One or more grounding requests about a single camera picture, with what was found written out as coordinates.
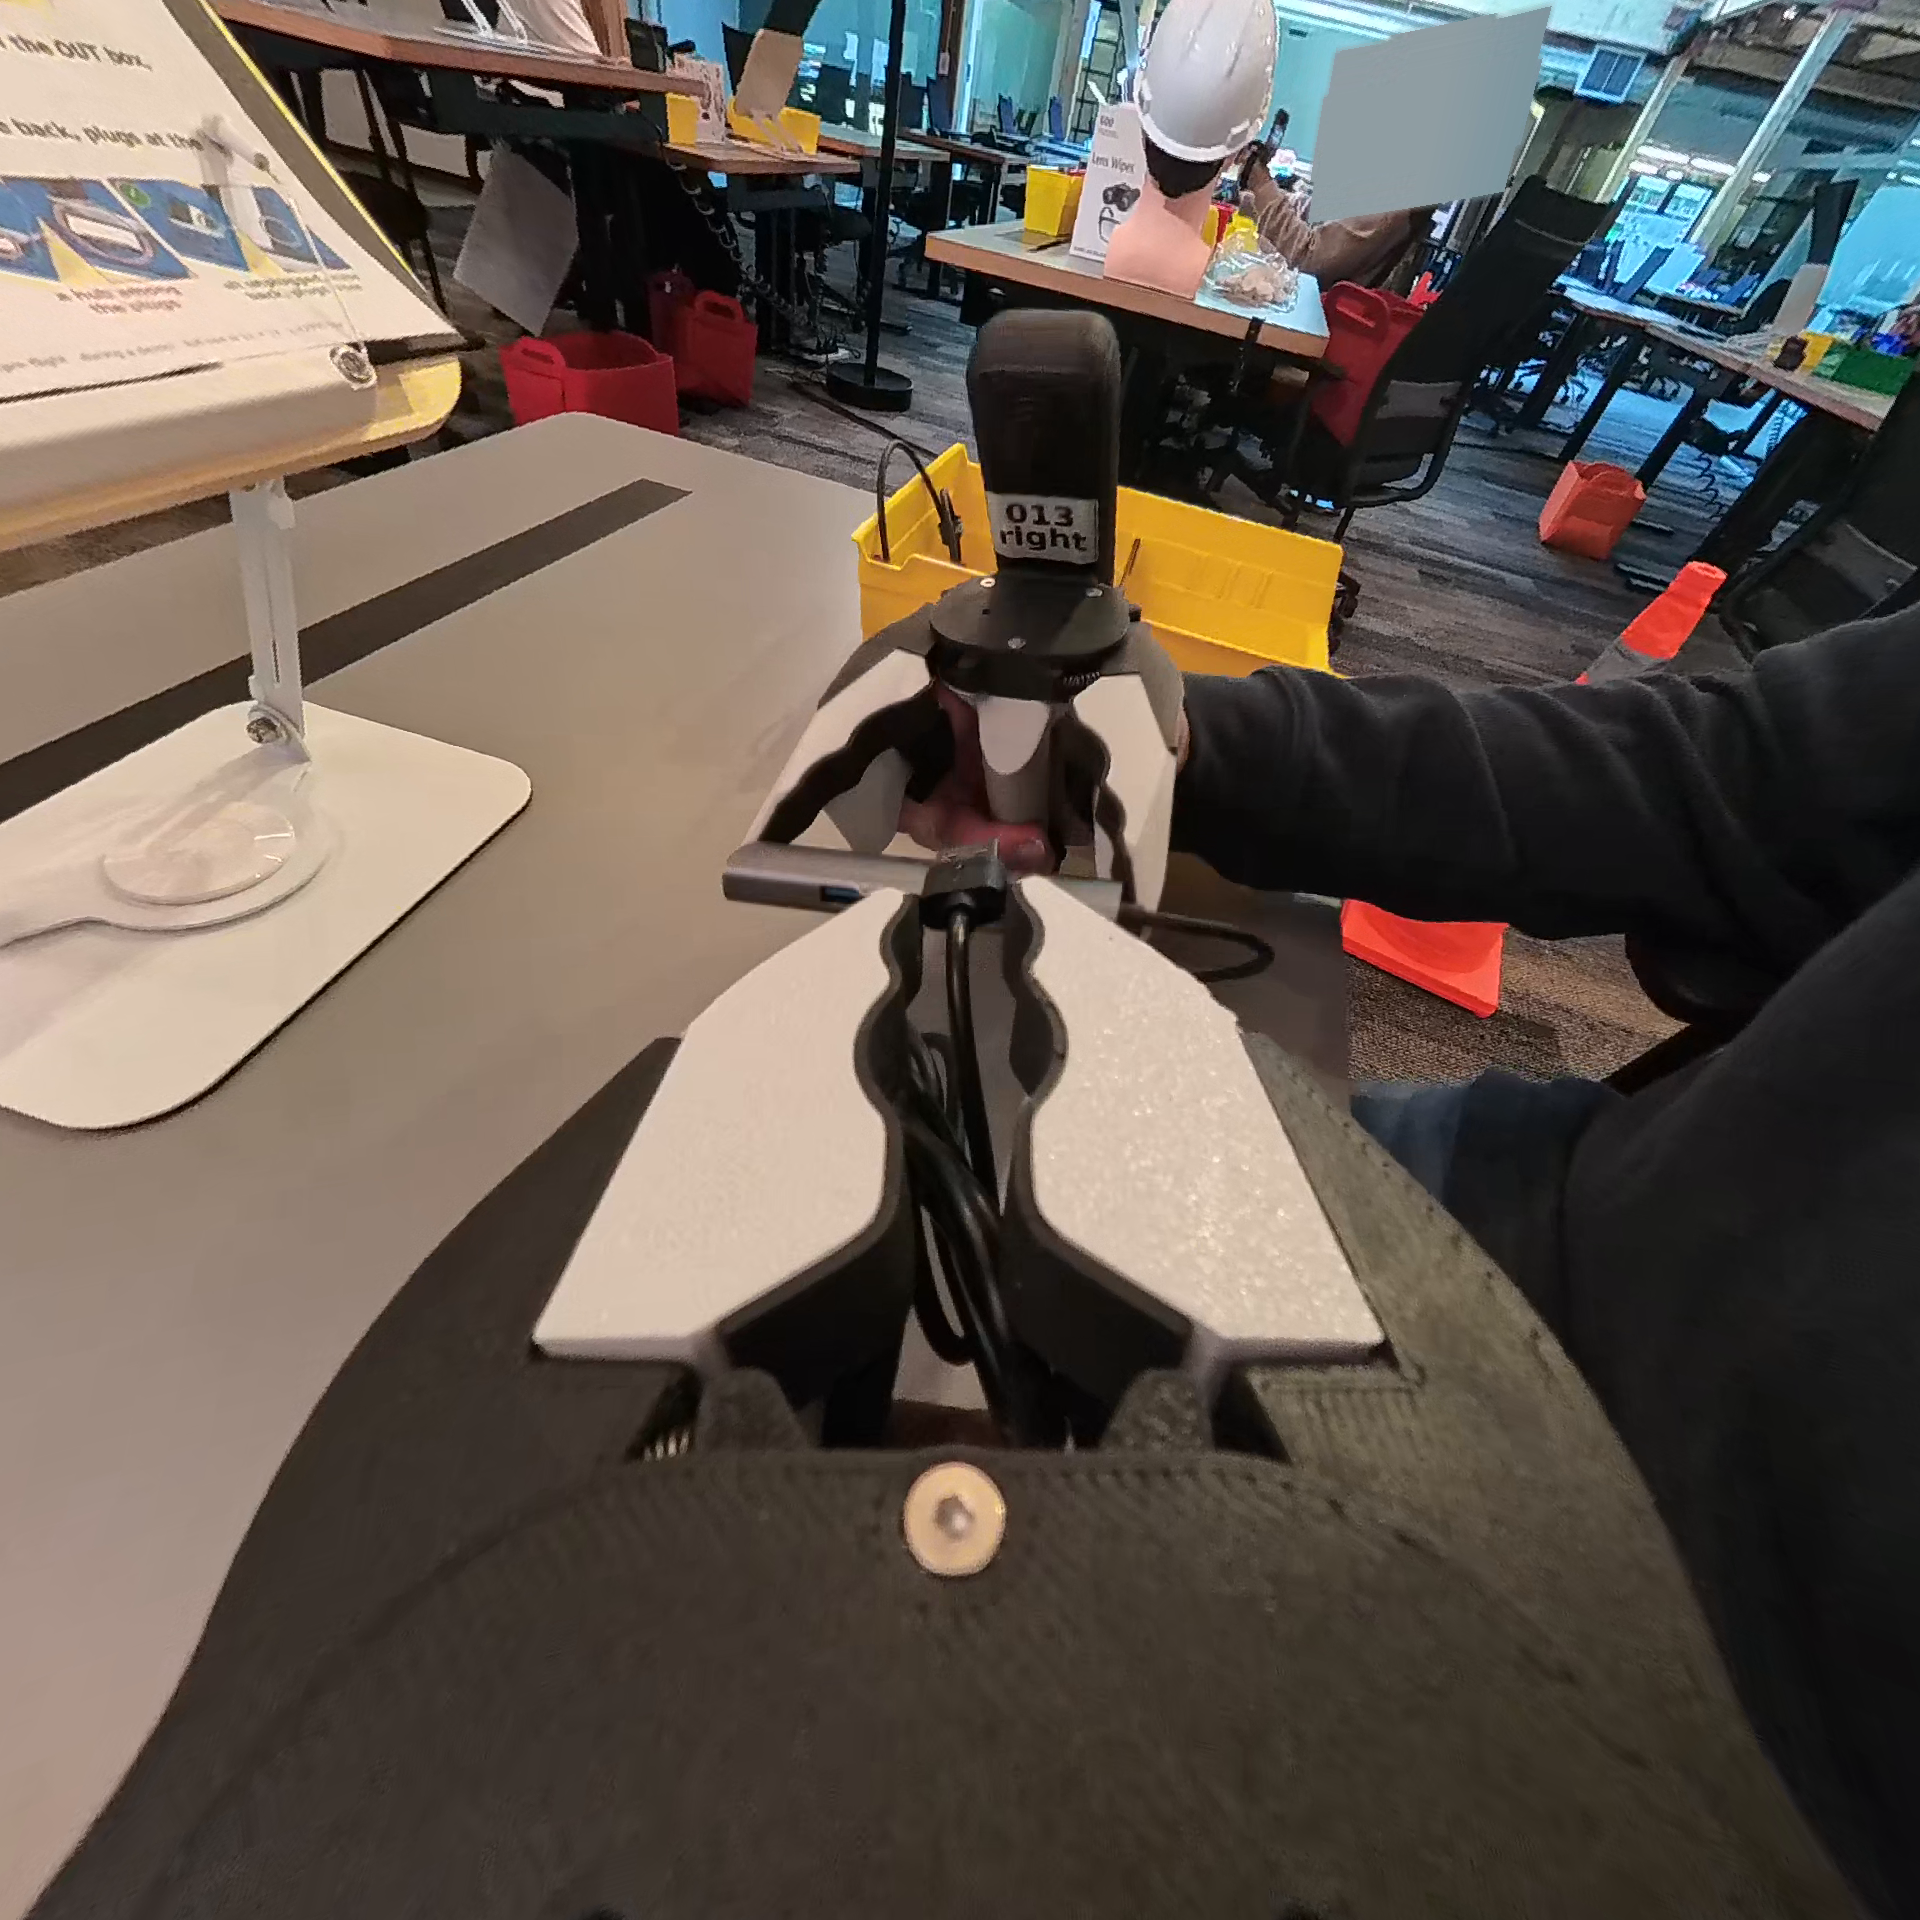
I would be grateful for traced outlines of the black mesh office chair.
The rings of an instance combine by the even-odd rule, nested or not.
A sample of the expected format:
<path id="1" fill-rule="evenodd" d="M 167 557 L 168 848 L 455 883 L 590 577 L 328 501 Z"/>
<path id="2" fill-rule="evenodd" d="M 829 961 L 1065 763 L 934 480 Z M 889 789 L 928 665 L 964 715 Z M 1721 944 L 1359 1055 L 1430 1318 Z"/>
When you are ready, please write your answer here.
<path id="1" fill-rule="evenodd" d="M 1534 307 L 1611 218 L 1606 198 L 1524 181 L 1387 361 L 1353 442 L 1332 442 L 1307 415 L 1287 486 L 1334 515 L 1332 542 L 1358 511 L 1408 504 L 1436 486 L 1481 373 L 1520 341 Z"/>

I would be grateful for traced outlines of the red plastic bin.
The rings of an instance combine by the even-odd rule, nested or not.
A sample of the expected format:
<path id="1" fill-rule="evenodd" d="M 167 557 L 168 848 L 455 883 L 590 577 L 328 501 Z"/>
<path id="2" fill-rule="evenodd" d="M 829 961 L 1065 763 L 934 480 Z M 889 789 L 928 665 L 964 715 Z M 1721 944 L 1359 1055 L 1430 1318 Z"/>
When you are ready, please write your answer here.
<path id="1" fill-rule="evenodd" d="M 1405 298 L 1353 280 L 1324 287 L 1327 349 L 1319 362 L 1324 375 L 1311 385 L 1310 414 L 1332 442 L 1353 442 L 1380 373 L 1430 301 L 1432 295 Z"/>
<path id="2" fill-rule="evenodd" d="M 496 357 L 516 425 L 581 414 L 668 435 L 680 432 L 675 361 L 624 329 L 521 335 Z"/>
<path id="3" fill-rule="evenodd" d="M 652 272 L 644 295 L 649 341 L 671 361 L 678 394 L 752 403 L 758 334 L 743 303 L 696 287 L 678 269 Z"/>

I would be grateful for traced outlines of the dark grey usb hub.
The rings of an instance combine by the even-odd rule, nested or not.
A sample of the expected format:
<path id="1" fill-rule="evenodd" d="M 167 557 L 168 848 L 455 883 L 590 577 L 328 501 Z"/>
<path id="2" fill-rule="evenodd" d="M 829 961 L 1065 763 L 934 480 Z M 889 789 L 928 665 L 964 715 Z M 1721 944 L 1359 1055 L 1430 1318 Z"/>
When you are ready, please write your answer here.
<path id="1" fill-rule="evenodd" d="M 1014 905 L 1077 905 L 1109 923 L 1115 923 L 1123 910 L 1115 880 L 1011 873 L 990 848 L 859 855 L 749 840 L 729 855 L 721 890 L 741 905 L 771 905 L 812 915 L 864 912 L 887 921 L 907 913 L 928 923 L 944 923 L 958 905 L 984 907 L 987 921 L 1004 918 Z"/>

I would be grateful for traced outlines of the orange traffic cone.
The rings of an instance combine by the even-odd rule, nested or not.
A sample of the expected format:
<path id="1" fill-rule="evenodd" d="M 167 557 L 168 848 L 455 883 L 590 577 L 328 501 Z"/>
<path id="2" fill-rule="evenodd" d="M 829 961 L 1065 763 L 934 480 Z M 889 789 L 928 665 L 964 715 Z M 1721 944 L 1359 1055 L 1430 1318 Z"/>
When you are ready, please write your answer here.
<path id="1" fill-rule="evenodd" d="M 1694 634 L 1723 585 L 1721 567 L 1700 560 L 1681 563 L 1668 585 L 1595 653 L 1576 683 L 1635 680 L 1663 669 Z"/>

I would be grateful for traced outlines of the long wooden desk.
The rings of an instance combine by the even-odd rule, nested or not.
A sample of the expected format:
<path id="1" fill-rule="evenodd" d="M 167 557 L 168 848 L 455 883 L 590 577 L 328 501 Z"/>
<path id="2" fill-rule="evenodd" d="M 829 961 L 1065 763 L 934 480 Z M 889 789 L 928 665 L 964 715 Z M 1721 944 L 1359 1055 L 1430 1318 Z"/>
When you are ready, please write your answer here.
<path id="1" fill-rule="evenodd" d="M 1790 402 L 1806 415 L 1827 415 L 1867 435 L 1877 434 L 1897 399 L 1916 394 L 1916 362 L 1899 361 L 1895 390 L 1857 389 L 1819 369 L 1781 367 L 1767 357 L 1764 342 L 1745 337 L 1727 341 L 1700 326 L 1668 319 L 1645 303 L 1624 303 L 1606 295 L 1576 293 L 1567 285 L 1559 303 L 1576 319 L 1567 326 L 1552 358 L 1555 367 L 1572 373 L 1587 335 L 1611 342 L 1600 385 L 1587 411 L 1564 439 L 1556 458 L 1571 463 L 1579 456 L 1614 397 L 1635 373 L 1651 373 L 1655 362 L 1668 365 L 1659 373 L 1687 389 L 1672 418 L 1653 449 L 1636 467 L 1638 485 L 1651 490 L 1668 462 L 1687 445 L 1702 447 L 1695 432 L 1709 419 L 1709 409 L 1729 402 L 1736 389 L 1764 390 L 1761 411 Z"/>

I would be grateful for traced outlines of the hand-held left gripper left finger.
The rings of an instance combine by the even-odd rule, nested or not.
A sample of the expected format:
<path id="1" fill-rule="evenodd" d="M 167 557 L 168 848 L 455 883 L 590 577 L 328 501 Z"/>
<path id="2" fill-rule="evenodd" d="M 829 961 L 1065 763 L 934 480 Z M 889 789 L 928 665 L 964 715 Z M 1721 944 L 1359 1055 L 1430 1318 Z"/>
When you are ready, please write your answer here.
<path id="1" fill-rule="evenodd" d="M 919 985 L 921 912 L 880 889 L 712 999 L 539 1310 L 537 1350 L 702 1381 L 756 1368 L 796 1405 L 899 1359 Z"/>

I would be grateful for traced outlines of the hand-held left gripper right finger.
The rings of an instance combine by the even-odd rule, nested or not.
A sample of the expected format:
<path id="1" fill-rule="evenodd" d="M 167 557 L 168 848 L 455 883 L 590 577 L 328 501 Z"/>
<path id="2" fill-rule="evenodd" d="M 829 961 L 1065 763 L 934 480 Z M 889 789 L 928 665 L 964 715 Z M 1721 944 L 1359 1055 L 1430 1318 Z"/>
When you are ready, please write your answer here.
<path id="1" fill-rule="evenodd" d="M 1022 1090 L 1000 1295 L 1046 1408 L 1089 1446 L 1142 1377 L 1204 1422 L 1237 1375 L 1353 1373 L 1387 1335 L 1270 1095 L 1200 978 L 1057 880 L 1020 880 L 1004 960 Z"/>

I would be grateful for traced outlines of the black tape strip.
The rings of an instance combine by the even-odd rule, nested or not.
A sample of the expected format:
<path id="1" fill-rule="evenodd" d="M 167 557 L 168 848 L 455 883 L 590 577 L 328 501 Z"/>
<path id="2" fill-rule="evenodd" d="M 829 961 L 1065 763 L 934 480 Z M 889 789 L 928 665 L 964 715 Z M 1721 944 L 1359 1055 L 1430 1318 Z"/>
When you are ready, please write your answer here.
<path id="1" fill-rule="evenodd" d="M 582 553 L 678 498 L 684 498 L 684 490 L 676 486 L 635 480 L 483 551 L 433 567 L 409 583 L 303 626 L 300 631 L 301 667 L 313 680 L 347 669 L 541 568 Z M 9 823 L 157 738 L 239 702 L 245 680 L 247 661 L 233 657 L 6 759 L 3 765 L 3 821 Z"/>

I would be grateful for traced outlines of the orange plastic bin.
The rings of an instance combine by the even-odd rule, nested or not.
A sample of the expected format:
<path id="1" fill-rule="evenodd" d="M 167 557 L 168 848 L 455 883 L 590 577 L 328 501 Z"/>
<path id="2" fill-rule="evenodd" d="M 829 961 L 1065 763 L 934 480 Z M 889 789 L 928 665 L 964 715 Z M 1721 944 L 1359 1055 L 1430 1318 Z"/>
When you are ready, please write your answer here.
<path id="1" fill-rule="evenodd" d="M 1347 954 L 1477 1016 L 1500 1011 L 1503 923 L 1405 918 L 1351 898 L 1340 933 Z"/>
<path id="2" fill-rule="evenodd" d="M 1567 462 L 1537 513 L 1537 539 L 1549 551 L 1606 561 L 1643 504 L 1643 482 L 1629 467 Z"/>

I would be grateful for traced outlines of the person's right hand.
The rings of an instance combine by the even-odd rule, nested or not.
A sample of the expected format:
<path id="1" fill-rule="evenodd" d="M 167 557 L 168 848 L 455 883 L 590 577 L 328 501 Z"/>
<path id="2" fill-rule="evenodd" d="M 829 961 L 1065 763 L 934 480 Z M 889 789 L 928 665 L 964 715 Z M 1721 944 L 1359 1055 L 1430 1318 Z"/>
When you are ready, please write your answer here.
<path id="1" fill-rule="evenodd" d="M 899 830 L 933 855 L 995 848 L 1011 873 L 1056 873 L 1057 851 L 1044 823 L 1016 823 L 992 801 L 975 707 L 950 688 L 937 693 L 950 730 L 950 763 L 924 800 L 903 800 Z"/>

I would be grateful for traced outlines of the white printed box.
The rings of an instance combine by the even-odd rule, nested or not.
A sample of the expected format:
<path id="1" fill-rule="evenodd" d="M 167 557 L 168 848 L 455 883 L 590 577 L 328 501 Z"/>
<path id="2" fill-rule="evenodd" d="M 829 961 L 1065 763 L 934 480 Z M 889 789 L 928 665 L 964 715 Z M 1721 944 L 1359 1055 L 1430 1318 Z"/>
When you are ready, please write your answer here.
<path id="1" fill-rule="evenodd" d="M 1075 258 L 1103 267 L 1112 233 L 1141 201 L 1142 183 L 1144 143 L 1137 106 L 1127 99 L 1099 106 L 1072 218 L 1070 254 Z"/>

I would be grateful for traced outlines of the person's blue jeans leg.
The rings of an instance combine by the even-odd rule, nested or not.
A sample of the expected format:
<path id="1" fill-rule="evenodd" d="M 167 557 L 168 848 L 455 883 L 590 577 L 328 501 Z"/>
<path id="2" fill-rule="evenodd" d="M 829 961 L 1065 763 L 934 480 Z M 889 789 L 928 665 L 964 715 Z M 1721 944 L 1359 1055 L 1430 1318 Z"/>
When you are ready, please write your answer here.
<path id="1" fill-rule="evenodd" d="M 1421 1189 L 1460 1210 L 1556 1183 L 1606 1097 L 1584 1075 L 1488 1069 L 1455 1082 L 1355 1082 L 1351 1115 Z"/>

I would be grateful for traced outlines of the yellow plastic bin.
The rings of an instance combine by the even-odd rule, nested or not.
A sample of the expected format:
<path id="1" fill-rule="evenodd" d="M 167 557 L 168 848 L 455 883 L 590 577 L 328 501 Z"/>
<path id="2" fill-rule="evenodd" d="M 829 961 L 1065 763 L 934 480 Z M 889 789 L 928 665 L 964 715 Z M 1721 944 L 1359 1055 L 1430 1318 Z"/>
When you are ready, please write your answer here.
<path id="1" fill-rule="evenodd" d="M 977 466 L 963 442 L 909 474 L 853 531 L 865 637 L 995 561 Z M 1184 672 L 1329 669 L 1341 547 L 1275 522 L 1117 490 L 1115 577 Z"/>

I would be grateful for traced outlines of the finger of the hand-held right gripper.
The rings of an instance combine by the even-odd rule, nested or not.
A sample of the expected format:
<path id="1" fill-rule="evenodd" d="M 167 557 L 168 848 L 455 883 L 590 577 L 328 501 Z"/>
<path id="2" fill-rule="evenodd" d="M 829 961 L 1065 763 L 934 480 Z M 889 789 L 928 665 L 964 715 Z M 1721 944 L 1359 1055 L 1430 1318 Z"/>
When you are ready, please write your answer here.
<path id="1" fill-rule="evenodd" d="M 903 803 L 952 768 L 952 720 L 921 655 L 871 655 L 806 720 L 749 840 L 796 845 L 821 816 L 853 851 L 884 851 Z"/>
<path id="2" fill-rule="evenodd" d="M 1048 827 L 1075 873 L 1160 889 L 1182 765 L 1182 673 L 1101 677 L 1048 733 Z"/>

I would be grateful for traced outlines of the printed instruction sheet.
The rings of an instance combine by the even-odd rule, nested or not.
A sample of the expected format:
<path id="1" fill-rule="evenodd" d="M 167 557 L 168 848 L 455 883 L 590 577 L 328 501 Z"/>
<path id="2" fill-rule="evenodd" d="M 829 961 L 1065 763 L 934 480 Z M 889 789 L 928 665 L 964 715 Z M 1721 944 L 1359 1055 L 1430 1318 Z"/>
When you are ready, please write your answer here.
<path id="1" fill-rule="evenodd" d="M 206 5 L 3 5 L 3 394 L 457 329 Z"/>

